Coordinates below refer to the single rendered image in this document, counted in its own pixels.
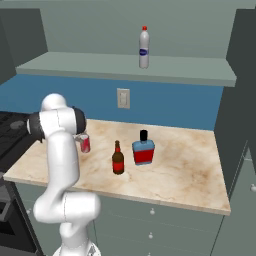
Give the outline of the grey-green cabinet shelf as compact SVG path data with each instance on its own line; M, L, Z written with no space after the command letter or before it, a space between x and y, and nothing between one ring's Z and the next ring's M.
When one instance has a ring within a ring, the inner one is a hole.
M16 68L18 74L99 78L234 87L236 76L225 59L46 52Z

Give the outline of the grey open cabinet door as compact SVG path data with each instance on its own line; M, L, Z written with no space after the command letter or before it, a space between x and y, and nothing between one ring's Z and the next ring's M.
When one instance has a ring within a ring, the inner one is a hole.
M214 134L231 198L247 149L256 169L256 7L236 10L226 60L237 79L223 89Z
M48 51L39 9L0 9L0 85Z

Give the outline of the blue flat bottle red label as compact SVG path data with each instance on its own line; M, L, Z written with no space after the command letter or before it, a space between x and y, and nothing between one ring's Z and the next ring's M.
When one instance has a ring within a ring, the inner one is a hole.
M133 157L136 165L151 164L155 144L148 138L148 131L140 131L140 140L132 143Z

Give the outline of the brown beer bottle red label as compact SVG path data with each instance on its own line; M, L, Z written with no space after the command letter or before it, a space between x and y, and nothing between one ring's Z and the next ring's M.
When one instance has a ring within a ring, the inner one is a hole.
M115 174L122 174L124 172L124 155L120 149L120 142L115 141L115 152L112 155L112 168Z

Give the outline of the red soda can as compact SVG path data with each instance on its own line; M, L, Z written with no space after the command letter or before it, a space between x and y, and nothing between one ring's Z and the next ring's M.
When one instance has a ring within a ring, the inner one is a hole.
M87 133L78 135L75 140L80 143L80 148L83 153L90 152L90 138Z

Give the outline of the white water bottle red cap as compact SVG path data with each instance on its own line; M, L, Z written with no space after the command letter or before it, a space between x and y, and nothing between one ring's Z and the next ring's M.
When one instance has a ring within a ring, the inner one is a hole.
M147 27L143 26L139 37L139 67L142 69L149 67L149 44L150 36Z

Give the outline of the grey-green drawer front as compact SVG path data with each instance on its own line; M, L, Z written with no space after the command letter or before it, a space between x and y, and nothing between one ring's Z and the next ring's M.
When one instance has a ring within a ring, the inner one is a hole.
M212 232L118 216L99 218L95 228L103 256L210 256L216 237Z
M101 196L102 211L114 216L153 221L176 227L216 233L219 230L222 215L205 213L169 206Z

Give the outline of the black hob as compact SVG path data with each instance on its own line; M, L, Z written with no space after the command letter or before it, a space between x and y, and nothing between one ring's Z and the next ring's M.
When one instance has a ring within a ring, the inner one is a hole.
M32 114L0 111L0 172L6 173L40 138L27 130L27 121L39 124L38 112Z

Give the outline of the black oven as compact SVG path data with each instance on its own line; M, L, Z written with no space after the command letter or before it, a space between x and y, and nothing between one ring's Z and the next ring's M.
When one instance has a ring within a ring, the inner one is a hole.
M0 178L0 256L45 256L13 182Z

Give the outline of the white wall outlet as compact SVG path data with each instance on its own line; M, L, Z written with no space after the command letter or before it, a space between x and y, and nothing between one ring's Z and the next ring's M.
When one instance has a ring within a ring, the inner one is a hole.
M119 108L130 108L130 90L129 89L117 89L117 105Z

